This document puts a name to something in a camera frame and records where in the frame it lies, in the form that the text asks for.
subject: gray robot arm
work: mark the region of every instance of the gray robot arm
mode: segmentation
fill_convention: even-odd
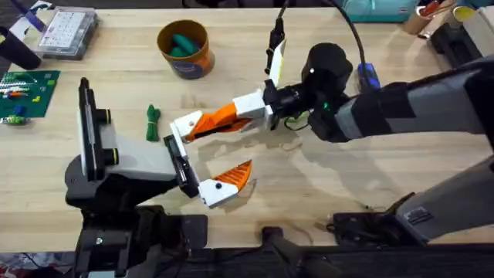
[[[394,83],[365,93],[343,105],[335,119],[348,139],[381,134],[425,131],[464,131],[482,134],[483,127],[465,91],[472,73],[407,90]]]
[[[493,146],[494,101],[492,57],[414,83],[394,83],[350,99],[333,117],[328,141],[425,131],[485,134]],[[313,119],[316,130],[320,121]],[[400,226],[420,242],[450,232],[494,223],[494,156],[392,209]]]

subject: black mount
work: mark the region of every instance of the black mount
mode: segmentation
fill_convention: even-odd
[[[85,159],[78,155],[65,172],[66,202],[83,215],[73,276],[113,270],[115,277],[124,277],[131,268],[133,275],[143,276],[141,269],[154,271],[151,253],[204,248],[205,215],[166,215],[160,205],[138,206],[177,186],[190,198],[198,194],[198,181],[190,165],[181,159],[173,137],[166,137],[164,142],[177,173],[174,179],[148,181],[105,171],[119,163],[118,150],[104,149],[100,134],[101,125],[111,124],[111,113],[96,109],[94,92],[85,78],[79,93]]]
[[[328,232],[341,246],[425,246],[396,219],[396,209],[414,193],[395,202],[385,212],[336,213]]]

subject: green object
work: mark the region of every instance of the green object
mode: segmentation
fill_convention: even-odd
[[[150,104],[147,108],[147,133],[146,140],[151,142],[158,142],[160,138],[157,135],[157,120],[160,118],[161,112],[159,109],[155,109],[153,104]]]
[[[0,89],[20,86],[29,90],[26,97],[15,97],[11,100],[0,97],[0,118],[10,116],[16,105],[24,107],[24,117],[44,117],[59,74],[60,71],[6,73],[0,81]]]
[[[173,39],[173,42],[180,47],[185,53],[187,53],[187,56],[190,56],[197,51],[199,51],[199,48],[195,45],[194,42],[192,42],[188,37],[175,34],[171,37]]]
[[[0,124],[8,124],[8,125],[24,125],[29,122],[28,118],[19,117],[16,115],[10,115],[8,117],[0,118]]]
[[[174,48],[171,49],[170,56],[173,57],[187,57],[189,56],[187,53],[184,52],[180,47],[175,46]]]

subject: green circuit board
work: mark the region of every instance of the green circuit board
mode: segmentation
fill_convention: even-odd
[[[21,117],[44,117],[52,98],[60,71],[10,72],[2,77],[0,91],[13,86],[28,88],[27,96],[4,98],[0,93],[0,117],[14,114],[17,105],[23,106]]]

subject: green toy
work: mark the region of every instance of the green toy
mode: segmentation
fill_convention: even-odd
[[[173,57],[187,57],[190,56],[188,55],[184,50],[182,50],[180,47],[175,46],[174,48],[171,49],[170,56]]]
[[[195,54],[197,51],[199,51],[199,48],[196,46],[196,44],[191,41],[189,38],[183,35],[179,34],[174,34],[171,39],[173,40],[173,43],[176,45],[174,48],[171,49],[170,51],[170,56],[173,57],[186,57]]]
[[[147,133],[146,140],[158,142],[160,137],[157,134],[157,120],[160,118],[161,112],[155,109],[153,104],[147,108]]]

